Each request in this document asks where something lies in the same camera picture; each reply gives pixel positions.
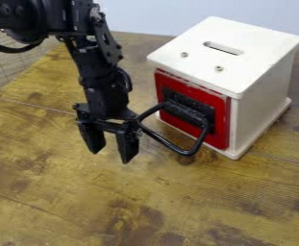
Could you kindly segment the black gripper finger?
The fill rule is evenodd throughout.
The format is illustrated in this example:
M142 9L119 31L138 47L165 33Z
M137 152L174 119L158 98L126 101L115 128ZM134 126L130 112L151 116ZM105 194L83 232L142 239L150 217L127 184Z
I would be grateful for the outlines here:
M79 121L78 126L87 149L93 154L98 154L106 147L105 133L94 124Z
M133 131L121 130L117 132L117 145L123 163L129 163L139 154L139 138Z

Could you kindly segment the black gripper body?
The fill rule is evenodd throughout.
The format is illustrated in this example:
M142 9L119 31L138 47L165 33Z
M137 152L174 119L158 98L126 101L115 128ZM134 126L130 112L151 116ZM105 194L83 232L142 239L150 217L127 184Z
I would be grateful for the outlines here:
M135 135L138 114L129 109L129 89L121 85L91 86L83 89L85 103L77 103L77 122L83 135L118 132Z

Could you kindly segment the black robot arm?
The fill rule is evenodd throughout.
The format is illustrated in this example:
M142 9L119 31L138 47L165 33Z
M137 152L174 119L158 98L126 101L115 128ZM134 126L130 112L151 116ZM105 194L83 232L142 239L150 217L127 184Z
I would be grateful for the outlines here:
M86 96L74 106L83 141L97 154L106 147L105 133L115 134L121 159L130 162L139 153L137 113L127 108L133 83L118 66L122 46L101 5L94 0L0 0L0 31L23 44L0 44L2 53L26 52L49 37L65 43Z

